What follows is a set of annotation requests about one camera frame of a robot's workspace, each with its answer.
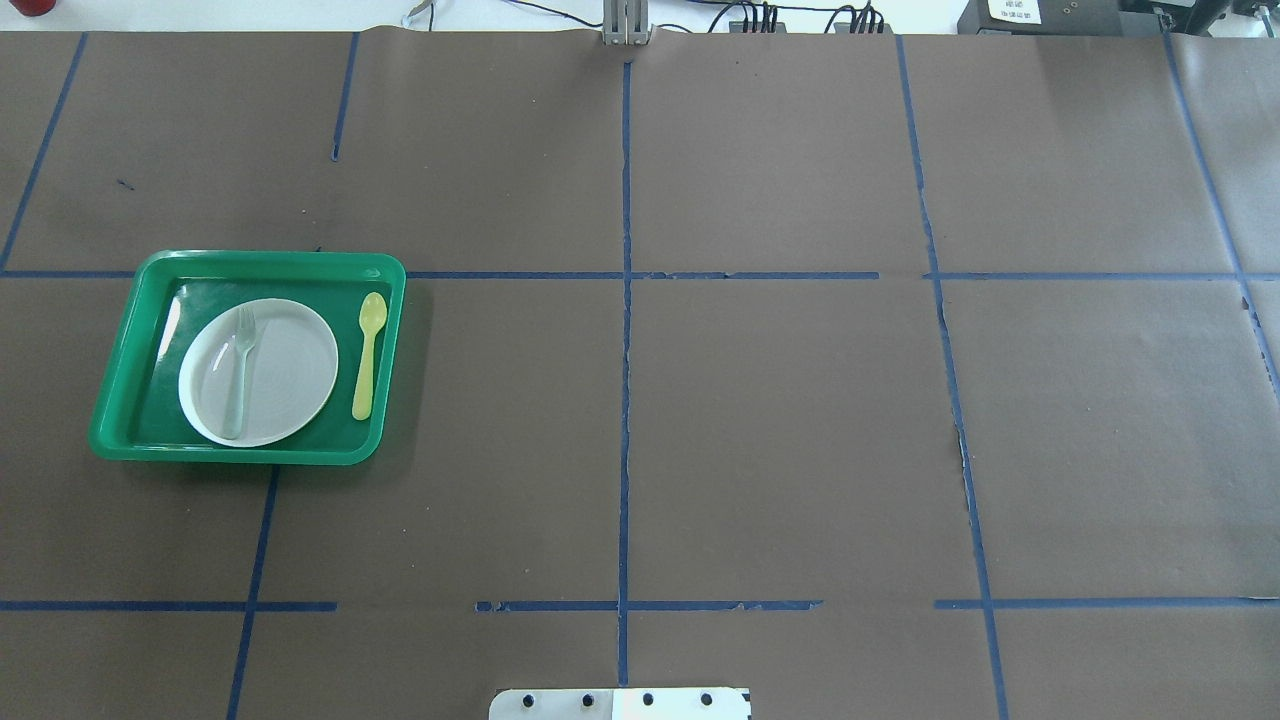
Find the pale green plastic fork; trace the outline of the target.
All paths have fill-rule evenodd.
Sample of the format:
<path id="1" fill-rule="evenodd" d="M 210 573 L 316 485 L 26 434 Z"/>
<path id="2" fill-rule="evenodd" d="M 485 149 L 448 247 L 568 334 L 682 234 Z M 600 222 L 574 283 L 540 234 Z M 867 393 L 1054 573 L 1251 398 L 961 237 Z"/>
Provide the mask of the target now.
<path id="1" fill-rule="evenodd" d="M 248 305 L 237 307 L 234 340 L 236 364 L 230 379 L 230 395 L 227 402 L 224 437 L 238 439 L 244 429 L 244 418 L 250 389 L 250 355 L 259 342 L 259 328 L 255 310 Z"/>

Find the yellow plastic spoon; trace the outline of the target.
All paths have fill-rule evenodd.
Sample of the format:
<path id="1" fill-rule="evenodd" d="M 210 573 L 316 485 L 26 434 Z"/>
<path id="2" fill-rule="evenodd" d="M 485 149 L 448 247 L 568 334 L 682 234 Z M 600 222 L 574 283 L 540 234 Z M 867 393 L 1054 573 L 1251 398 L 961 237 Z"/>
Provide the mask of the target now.
<path id="1" fill-rule="evenodd" d="M 379 292 L 370 292 L 358 310 L 361 350 L 351 415 L 356 421 L 366 421 L 372 414 L 375 387 L 375 342 L 388 320 L 388 306 Z"/>

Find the white round plate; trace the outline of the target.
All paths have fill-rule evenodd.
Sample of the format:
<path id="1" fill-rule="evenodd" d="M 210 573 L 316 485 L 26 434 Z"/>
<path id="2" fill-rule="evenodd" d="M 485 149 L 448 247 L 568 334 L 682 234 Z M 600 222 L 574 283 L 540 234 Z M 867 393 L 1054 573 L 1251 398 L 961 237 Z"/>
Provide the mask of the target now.
<path id="1" fill-rule="evenodd" d="M 250 355 L 244 429 L 224 437 L 227 402 L 236 364 L 237 307 L 248 304 L 259 328 Z M 195 336 L 177 382 L 180 410 L 205 439 L 232 448 L 256 448 L 298 433 L 330 398 L 339 370 L 337 338 L 311 307 L 288 299 L 256 299 L 227 309 Z"/>

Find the green plastic tray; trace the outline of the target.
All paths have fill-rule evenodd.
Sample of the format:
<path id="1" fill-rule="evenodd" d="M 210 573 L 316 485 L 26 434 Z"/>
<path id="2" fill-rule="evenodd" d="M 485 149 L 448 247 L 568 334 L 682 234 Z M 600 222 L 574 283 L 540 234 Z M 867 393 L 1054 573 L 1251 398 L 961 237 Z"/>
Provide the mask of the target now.
<path id="1" fill-rule="evenodd" d="M 253 462 L 349 466 L 381 442 L 396 365 L 407 274 L 383 252 L 173 250 L 134 274 L 90 424 L 90 445 L 108 459 L 165 462 Z M 375 342 L 372 414 L 351 415 L 361 350 L 358 310 L 370 292 L 387 301 Z M 180 410 L 182 359 L 200 329 L 227 309 L 288 299 L 315 310 L 339 354 L 337 383 L 320 414 L 298 433 L 256 448 L 205 439 Z"/>

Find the black box with label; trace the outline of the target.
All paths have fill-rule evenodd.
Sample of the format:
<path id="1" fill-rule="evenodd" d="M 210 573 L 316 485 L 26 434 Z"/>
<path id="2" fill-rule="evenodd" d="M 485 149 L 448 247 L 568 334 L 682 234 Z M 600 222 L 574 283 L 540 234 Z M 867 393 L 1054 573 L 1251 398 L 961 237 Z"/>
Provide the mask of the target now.
<path id="1" fill-rule="evenodd" d="M 1123 36 L 1119 1 L 968 1 L 959 35 Z"/>

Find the red cylinder bottle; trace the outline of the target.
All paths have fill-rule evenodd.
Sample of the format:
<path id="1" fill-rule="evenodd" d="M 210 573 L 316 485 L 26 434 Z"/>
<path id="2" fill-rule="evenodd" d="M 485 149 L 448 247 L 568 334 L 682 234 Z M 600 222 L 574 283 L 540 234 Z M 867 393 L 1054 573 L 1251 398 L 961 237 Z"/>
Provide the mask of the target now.
<path id="1" fill-rule="evenodd" d="M 58 0 L 9 0 L 9 3 L 23 17 L 41 17 L 50 13 Z"/>

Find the aluminium frame post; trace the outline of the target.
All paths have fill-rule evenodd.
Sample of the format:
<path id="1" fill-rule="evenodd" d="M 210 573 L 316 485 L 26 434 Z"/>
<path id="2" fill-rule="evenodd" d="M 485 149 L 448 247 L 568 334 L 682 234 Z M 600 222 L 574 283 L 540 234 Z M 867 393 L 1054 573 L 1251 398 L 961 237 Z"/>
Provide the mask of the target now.
<path id="1" fill-rule="evenodd" d="M 602 3 L 602 41 L 609 47 L 643 46 L 652 40 L 653 24 L 648 0 L 604 0 Z"/>

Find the white pillar base plate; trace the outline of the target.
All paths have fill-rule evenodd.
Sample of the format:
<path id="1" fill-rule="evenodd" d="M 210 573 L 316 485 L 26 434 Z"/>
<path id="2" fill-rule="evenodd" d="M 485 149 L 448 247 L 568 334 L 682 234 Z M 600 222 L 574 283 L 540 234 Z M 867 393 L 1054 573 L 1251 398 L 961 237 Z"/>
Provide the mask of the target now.
<path id="1" fill-rule="evenodd" d="M 508 689 L 489 719 L 751 719 L 748 689 L 733 687 Z"/>

